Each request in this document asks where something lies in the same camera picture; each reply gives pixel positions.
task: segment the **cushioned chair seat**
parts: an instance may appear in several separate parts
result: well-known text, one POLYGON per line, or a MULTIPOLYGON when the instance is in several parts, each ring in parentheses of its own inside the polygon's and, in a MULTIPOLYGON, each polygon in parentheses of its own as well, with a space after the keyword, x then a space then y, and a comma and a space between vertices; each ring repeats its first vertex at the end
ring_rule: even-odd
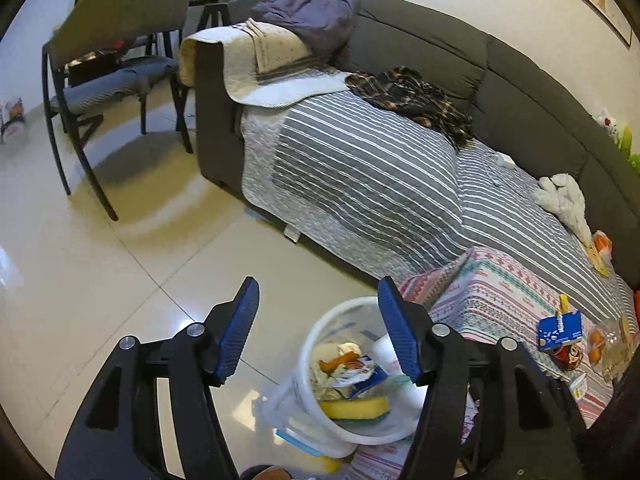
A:
MULTIPOLYGON (((146 95, 156 84, 177 70, 178 63, 169 57, 143 56, 127 59, 116 72, 65 88, 66 103, 71 113, 80 116, 110 101, 132 95, 146 95)), ((50 100, 50 104, 53 111, 60 111, 56 97, 50 100)))

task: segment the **yellow sponge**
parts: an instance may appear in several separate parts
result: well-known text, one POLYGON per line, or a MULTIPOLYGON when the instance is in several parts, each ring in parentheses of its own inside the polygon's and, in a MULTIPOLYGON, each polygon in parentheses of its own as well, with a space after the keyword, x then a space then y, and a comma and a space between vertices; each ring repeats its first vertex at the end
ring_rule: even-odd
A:
POLYGON ((331 420, 370 420, 389 411, 389 399, 320 400, 320 408, 331 420))

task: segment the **white basket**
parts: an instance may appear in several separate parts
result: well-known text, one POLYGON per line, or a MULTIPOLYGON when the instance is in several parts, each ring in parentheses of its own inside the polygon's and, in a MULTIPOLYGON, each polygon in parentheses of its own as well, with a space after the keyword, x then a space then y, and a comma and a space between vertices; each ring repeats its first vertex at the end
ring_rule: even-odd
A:
POLYGON ((292 444, 312 454, 332 458, 350 455, 358 444, 389 444, 414 433, 420 412, 402 402, 396 388, 385 393, 390 413, 377 424, 341 426, 324 414, 311 389, 309 367, 316 346, 349 341, 357 343, 367 354, 372 344, 385 334, 385 324, 375 296, 345 301, 332 308, 311 329, 300 351, 294 374, 265 403, 265 420, 292 444))

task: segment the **plaid shirt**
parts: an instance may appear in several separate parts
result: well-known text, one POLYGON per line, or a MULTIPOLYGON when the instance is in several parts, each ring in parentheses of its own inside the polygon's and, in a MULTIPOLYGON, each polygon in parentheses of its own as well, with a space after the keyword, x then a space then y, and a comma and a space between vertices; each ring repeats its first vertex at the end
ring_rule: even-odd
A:
POLYGON ((441 88, 415 70, 400 66, 377 76, 355 72, 345 83, 367 103, 443 133, 456 151, 473 138, 471 116, 457 110, 441 88))

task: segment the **tile floor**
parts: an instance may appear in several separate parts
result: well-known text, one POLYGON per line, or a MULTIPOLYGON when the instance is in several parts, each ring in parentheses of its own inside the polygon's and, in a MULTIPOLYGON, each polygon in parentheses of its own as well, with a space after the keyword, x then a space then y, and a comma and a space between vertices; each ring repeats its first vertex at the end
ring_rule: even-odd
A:
MULTIPOLYGON (((252 275, 260 310, 236 374, 213 390, 230 452, 239 470, 275 462, 322 474, 325 463, 274 436, 260 406, 313 323, 374 291, 201 177, 172 132, 166 88, 149 109, 143 137, 136 100, 110 108, 87 149, 119 222, 108 219, 58 131, 73 189, 65 196, 44 119, 0 145, 0 248, 12 263, 7 272, 0 252, 0 404, 53 474, 76 409, 117 341, 172 336, 252 275)), ((183 476, 166 381, 159 399, 168 466, 183 476)))

